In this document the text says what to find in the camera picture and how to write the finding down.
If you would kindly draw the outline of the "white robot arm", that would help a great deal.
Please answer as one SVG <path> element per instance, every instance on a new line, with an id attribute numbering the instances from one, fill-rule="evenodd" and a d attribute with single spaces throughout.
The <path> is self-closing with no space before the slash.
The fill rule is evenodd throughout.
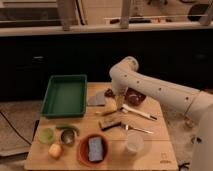
<path id="1" fill-rule="evenodd" d="M 213 171 L 213 95 L 199 89 L 145 76 L 138 61 L 125 57 L 109 71 L 115 95 L 132 88 L 198 123 L 190 171 Z"/>

